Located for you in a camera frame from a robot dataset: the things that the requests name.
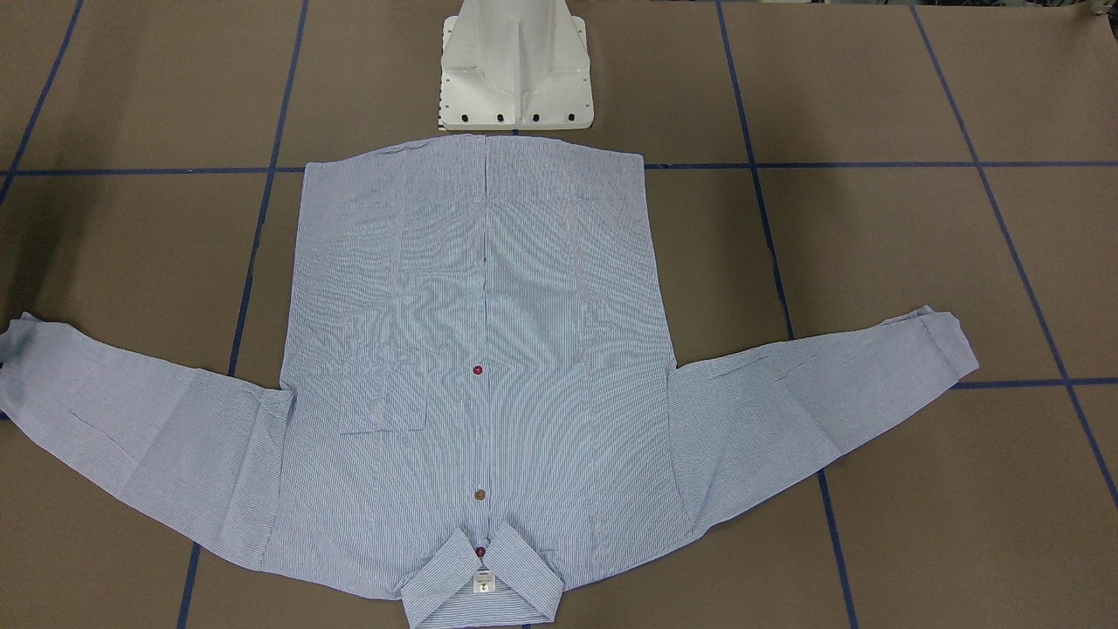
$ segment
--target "shirt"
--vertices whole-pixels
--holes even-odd
[[[0,360],[113,496],[432,629],[551,621],[977,368],[929,307],[678,368],[642,158],[476,135],[307,164],[278,391],[30,316]]]

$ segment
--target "striped shirt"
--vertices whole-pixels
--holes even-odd
[[[551,621],[977,368],[929,307],[678,368],[642,158],[476,135],[306,166],[280,390],[30,316],[0,360],[113,496],[430,629]]]

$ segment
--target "shirt tag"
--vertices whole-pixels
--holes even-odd
[[[496,590],[496,576],[491,570],[479,570],[474,574],[474,593],[492,592]]]

